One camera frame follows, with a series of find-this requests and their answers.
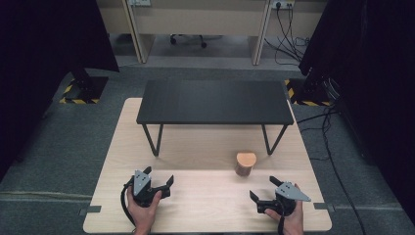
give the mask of wooden cylinder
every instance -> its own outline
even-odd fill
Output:
[[[236,160],[235,172],[240,176],[248,176],[256,163],[256,155],[254,153],[238,153]]]

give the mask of black table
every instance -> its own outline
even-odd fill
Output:
[[[268,155],[294,123],[279,81],[150,80],[137,123],[142,124],[154,156],[160,152],[164,124],[260,124]],[[155,147],[147,124],[159,124]],[[269,148],[265,125],[283,125]]]

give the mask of human hand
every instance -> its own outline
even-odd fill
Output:
[[[161,200],[161,191],[157,192],[152,203],[148,208],[141,208],[135,203],[132,196],[132,187],[127,189],[128,212],[134,219],[135,231],[134,235],[147,235],[156,220],[156,210]]]
[[[280,222],[281,215],[271,209],[266,209],[265,213],[273,218],[275,221]],[[296,201],[296,208],[289,215],[284,218],[284,234],[285,235],[302,235],[303,231],[303,214],[302,214],[302,201]]]

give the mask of table leg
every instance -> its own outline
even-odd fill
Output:
[[[160,151],[160,143],[161,143],[161,134],[162,134],[162,124],[160,125],[159,129],[159,137],[157,140],[157,148],[155,148],[155,145],[153,144],[152,136],[150,135],[149,129],[147,128],[147,124],[142,124],[144,128],[144,132],[146,132],[147,139],[149,140],[150,147],[152,148],[153,155],[157,157],[159,155]]]
[[[287,129],[288,125],[283,126],[283,128],[280,131],[280,134],[277,137],[277,140],[275,140],[275,143],[272,146],[272,149],[269,149],[268,136],[266,135],[265,125],[262,124],[261,126],[262,126],[263,137],[265,139],[266,152],[268,153],[268,155],[272,155],[272,153],[274,153],[274,150],[277,147],[278,143],[280,142],[281,137],[283,137],[283,134],[284,134],[285,130]]]

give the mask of yellow and black hazard tape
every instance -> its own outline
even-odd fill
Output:
[[[287,79],[285,80],[287,86],[288,95],[290,97],[290,102],[295,105],[306,105],[306,106],[330,106],[330,102],[321,102],[321,101],[311,101],[311,100],[299,100],[296,95],[295,90],[293,89],[292,82]]]
[[[84,105],[84,104],[97,104],[100,99],[78,99],[78,98],[68,98],[67,95],[73,87],[75,80],[73,79],[67,89],[65,89],[62,99],[59,101],[61,104],[76,104],[76,105]]]

